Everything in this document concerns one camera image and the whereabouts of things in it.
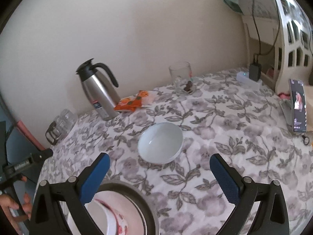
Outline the person's left hand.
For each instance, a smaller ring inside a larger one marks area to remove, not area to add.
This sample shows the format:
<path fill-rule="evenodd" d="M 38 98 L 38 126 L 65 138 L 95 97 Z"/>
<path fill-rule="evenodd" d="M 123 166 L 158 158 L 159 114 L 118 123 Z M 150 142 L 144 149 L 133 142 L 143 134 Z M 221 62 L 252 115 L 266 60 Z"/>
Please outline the person's left hand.
<path fill-rule="evenodd" d="M 21 183 L 27 182 L 27 177 L 24 175 L 20 176 L 20 185 L 17 186 L 17 191 L 22 197 L 22 201 L 17 202 L 11 194 L 8 194 L 6 190 L 1 190 L 1 209 L 5 214 L 6 218 L 11 224 L 11 227 L 14 228 L 17 234 L 23 234 L 22 229 L 19 224 L 23 223 L 26 220 L 31 219 L 32 212 L 32 202 L 31 196 L 26 191 L 26 185 L 22 186 Z M 17 211 L 19 209 L 23 209 L 25 212 L 24 215 L 15 215 L 13 211 Z"/>

